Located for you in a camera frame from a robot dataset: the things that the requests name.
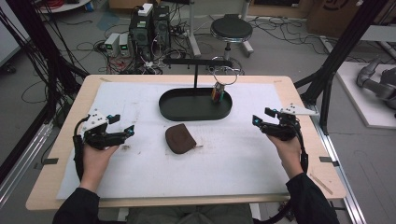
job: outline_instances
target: stool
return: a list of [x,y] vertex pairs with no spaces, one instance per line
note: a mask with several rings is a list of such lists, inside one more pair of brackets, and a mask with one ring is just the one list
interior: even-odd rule
[[[251,25],[244,20],[238,18],[237,15],[226,15],[221,19],[212,22],[210,27],[210,33],[217,39],[227,42],[227,46],[224,50],[224,56],[218,56],[212,60],[228,60],[234,65],[238,65],[240,70],[240,75],[243,75],[242,64],[236,59],[230,57],[230,46],[231,43],[243,43],[250,39],[253,33],[253,28]],[[227,68],[222,68],[222,70],[227,74]]]

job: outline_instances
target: human hand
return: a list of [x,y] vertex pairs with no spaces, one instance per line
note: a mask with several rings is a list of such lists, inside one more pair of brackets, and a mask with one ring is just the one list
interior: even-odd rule
[[85,144],[83,152],[84,174],[79,185],[80,188],[96,192],[106,171],[108,162],[118,148],[119,146],[114,146],[99,150]]
[[280,139],[267,134],[268,139],[276,146],[277,154],[282,160],[282,166],[288,174],[288,177],[299,175],[303,172],[300,164],[301,146],[297,137],[289,141],[281,141]]

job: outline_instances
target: black sleeve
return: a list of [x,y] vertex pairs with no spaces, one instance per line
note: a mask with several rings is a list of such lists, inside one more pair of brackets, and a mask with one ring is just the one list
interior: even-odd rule
[[99,197],[78,188],[64,201],[53,218],[53,224],[93,224],[98,221]]
[[290,193],[291,208],[298,223],[339,223],[322,191],[306,174],[292,178],[286,186]]

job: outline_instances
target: person's arm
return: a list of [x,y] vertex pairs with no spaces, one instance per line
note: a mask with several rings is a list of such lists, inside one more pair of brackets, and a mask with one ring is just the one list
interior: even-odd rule
[[320,188],[304,174],[300,164],[300,143],[294,137],[281,141],[273,136],[268,138],[276,146],[282,166],[289,176],[286,184],[290,193],[291,208],[298,223],[339,223],[335,211],[330,207]]
[[64,201],[56,212],[52,223],[98,223],[99,197],[96,194],[96,190],[108,166],[110,157],[117,148],[118,146],[98,150],[85,145],[84,175],[80,185]]

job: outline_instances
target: black tray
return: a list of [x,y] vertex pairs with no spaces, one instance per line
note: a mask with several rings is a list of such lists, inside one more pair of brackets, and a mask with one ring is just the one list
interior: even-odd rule
[[160,111],[173,121],[224,119],[230,114],[233,99],[224,92],[223,99],[214,103],[211,98],[213,88],[173,89],[160,98]]

